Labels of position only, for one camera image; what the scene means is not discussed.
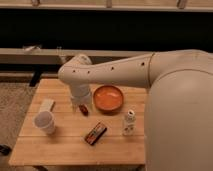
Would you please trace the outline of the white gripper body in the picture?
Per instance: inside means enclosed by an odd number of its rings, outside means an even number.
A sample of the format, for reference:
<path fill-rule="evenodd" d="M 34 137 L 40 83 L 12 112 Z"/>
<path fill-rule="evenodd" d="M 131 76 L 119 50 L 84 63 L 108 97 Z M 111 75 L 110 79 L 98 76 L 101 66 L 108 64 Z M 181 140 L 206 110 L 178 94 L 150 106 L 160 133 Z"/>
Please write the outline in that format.
<path fill-rule="evenodd" d="M 73 108 L 79 105 L 92 106 L 92 92 L 88 84 L 70 85 L 69 88 Z"/>

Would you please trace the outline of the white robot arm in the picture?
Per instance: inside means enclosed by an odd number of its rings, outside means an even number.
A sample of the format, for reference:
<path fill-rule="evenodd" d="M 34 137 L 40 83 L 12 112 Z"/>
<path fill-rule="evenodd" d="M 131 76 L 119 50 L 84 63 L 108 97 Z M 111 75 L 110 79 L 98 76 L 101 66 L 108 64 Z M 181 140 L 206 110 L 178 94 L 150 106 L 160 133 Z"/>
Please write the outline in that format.
<path fill-rule="evenodd" d="M 91 83 L 147 88 L 146 171 L 213 171 L 213 54 L 153 52 L 102 64 L 79 54 L 58 78 L 77 99 Z"/>

